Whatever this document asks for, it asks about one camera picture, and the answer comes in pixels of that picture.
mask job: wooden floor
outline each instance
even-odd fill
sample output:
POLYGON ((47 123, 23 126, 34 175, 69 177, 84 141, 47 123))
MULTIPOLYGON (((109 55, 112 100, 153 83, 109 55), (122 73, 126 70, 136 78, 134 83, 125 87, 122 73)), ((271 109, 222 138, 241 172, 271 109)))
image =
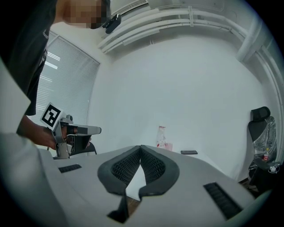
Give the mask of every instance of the wooden floor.
POLYGON ((128 206, 128 214, 129 217, 134 213, 134 211, 139 206, 140 201, 127 197, 127 206, 128 206))

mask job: smartphone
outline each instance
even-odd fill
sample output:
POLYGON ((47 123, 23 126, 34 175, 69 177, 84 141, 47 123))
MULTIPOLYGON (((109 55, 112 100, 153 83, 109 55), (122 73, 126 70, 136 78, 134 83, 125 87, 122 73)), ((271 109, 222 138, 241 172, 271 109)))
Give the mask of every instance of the smartphone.
POLYGON ((197 151, 181 151, 181 154, 198 154, 197 151))

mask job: plastic bottle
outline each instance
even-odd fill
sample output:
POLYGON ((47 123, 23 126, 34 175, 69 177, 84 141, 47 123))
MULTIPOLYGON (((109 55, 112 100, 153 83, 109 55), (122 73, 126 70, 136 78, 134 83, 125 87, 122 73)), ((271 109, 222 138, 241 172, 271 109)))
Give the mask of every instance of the plastic bottle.
POLYGON ((167 145, 165 137, 165 127, 159 126, 157 133, 157 147, 165 149, 167 145))

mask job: black vent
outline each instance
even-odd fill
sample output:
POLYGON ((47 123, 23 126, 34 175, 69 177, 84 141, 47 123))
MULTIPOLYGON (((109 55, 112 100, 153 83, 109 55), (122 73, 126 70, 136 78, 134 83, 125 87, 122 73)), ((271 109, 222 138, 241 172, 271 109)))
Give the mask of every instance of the black vent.
POLYGON ((115 163, 111 172, 116 178, 129 185, 140 165, 140 150, 115 163))
POLYGON ((216 205, 222 211, 224 216, 227 219, 232 218, 239 212, 241 212, 241 208, 229 197, 229 195, 217 184, 210 183, 204 185, 204 188, 212 197, 216 205))
POLYGON ((164 162, 144 150, 141 151, 141 166, 145 174, 146 184, 159 179, 166 169, 164 162))
POLYGON ((82 167, 79 164, 75 164, 75 165, 60 167, 58 169, 61 173, 64 173, 64 172, 69 172, 69 171, 76 170, 79 168, 82 168, 82 167))

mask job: red can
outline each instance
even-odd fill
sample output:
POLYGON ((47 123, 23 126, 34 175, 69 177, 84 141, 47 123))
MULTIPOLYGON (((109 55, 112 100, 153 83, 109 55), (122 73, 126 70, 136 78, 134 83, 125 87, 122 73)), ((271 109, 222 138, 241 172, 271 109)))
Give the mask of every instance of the red can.
POLYGON ((263 155, 263 161, 267 161, 268 160, 268 154, 263 155))

